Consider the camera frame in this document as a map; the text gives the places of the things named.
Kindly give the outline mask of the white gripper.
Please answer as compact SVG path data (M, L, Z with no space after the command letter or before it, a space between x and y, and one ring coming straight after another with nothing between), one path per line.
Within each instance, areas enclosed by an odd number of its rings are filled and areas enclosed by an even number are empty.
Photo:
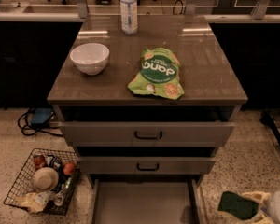
M270 192L252 191L244 192L242 196L259 205L266 206L270 217L262 211L247 220L241 220L232 214L219 211L219 216L224 224L280 224L280 191Z

